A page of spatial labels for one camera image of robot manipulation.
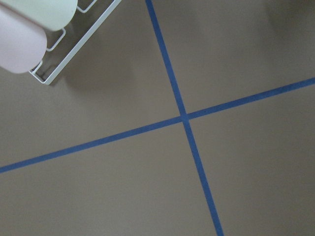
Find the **white cup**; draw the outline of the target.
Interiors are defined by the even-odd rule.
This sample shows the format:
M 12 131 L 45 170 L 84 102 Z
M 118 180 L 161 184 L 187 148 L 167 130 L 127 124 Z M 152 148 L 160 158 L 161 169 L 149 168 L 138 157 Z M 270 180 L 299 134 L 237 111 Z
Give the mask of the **white cup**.
M 0 3 L 50 31 L 64 28 L 78 5 L 77 0 L 2 0 Z

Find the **pink cup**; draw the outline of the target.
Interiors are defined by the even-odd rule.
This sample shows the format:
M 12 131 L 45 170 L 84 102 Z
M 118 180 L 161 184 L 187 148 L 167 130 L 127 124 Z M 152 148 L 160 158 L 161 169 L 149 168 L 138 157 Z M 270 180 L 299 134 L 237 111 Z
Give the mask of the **pink cup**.
M 0 66 L 16 74 L 28 72 L 44 57 L 45 31 L 5 6 L 0 7 Z

